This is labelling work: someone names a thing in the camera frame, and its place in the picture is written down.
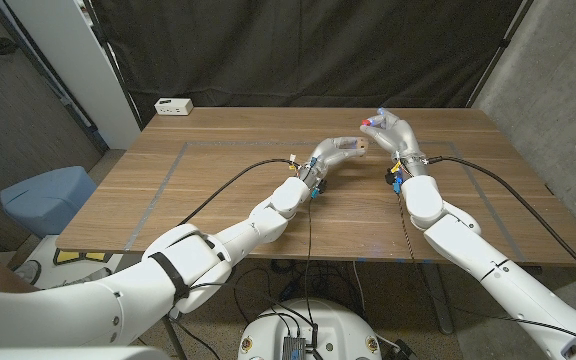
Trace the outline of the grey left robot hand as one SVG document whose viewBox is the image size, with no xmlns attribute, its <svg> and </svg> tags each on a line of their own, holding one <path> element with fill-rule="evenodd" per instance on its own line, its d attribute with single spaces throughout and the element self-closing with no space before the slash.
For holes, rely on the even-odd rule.
<svg viewBox="0 0 576 360">
<path fill-rule="evenodd" d="M 336 137 L 323 140 L 300 168 L 299 179 L 309 188 L 315 187 L 336 165 L 352 157 L 363 156 L 368 148 L 364 137 Z"/>
</svg>

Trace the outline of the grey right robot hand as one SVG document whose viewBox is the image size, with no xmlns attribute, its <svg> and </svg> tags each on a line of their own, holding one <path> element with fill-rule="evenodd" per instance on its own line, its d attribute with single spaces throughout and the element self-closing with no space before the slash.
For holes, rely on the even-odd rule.
<svg viewBox="0 0 576 360">
<path fill-rule="evenodd" d="M 360 130 L 371 136 L 394 163 L 402 160 L 412 176 L 427 175 L 426 155 L 421 151 L 415 134 L 407 121 L 384 108 L 375 116 L 362 121 Z"/>
</svg>

